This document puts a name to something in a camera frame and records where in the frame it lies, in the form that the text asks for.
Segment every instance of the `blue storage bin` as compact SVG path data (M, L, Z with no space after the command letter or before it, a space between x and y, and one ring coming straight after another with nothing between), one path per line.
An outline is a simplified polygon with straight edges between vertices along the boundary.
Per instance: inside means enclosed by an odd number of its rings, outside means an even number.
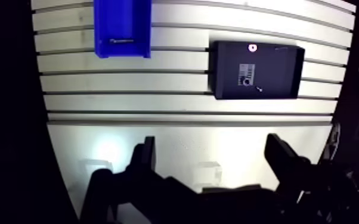
M94 0L95 53L150 58L151 0Z

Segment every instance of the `black box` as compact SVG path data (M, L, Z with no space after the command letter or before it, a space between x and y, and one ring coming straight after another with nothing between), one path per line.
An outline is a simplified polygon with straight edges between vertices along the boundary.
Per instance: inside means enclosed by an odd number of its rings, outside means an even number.
M218 41L210 53L209 84L216 99L298 96L305 50L271 43Z

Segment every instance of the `box label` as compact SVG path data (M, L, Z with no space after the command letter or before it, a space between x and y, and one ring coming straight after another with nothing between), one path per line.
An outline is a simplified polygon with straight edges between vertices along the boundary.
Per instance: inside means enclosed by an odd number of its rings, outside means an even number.
M238 73L239 86L252 86L255 79L255 64L240 64Z

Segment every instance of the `sticker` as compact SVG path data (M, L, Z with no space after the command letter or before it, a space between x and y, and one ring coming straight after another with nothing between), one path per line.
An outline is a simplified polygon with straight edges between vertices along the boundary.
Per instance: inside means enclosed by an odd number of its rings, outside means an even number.
M248 49L249 49L250 52L255 52L255 51L258 50L258 46L255 45L255 44L250 44L250 45L248 46Z
M255 64L240 64L238 73L239 86L252 86L255 78Z

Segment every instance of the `white slatwall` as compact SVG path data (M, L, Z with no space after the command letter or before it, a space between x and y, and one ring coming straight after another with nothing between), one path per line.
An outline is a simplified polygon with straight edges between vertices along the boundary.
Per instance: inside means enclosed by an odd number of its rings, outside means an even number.
M355 6L341 0L155 0L151 59L94 54L92 0L32 0L32 8L45 104L56 122L49 132L77 213L84 192L76 191L88 181L79 164L97 160L119 172L147 135L156 136L157 172L196 191L200 177L191 168L204 161L221 166L219 186L274 189L278 182L263 156L268 133L318 161L348 63ZM208 86L206 51L215 41L304 48L298 99L217 101Z

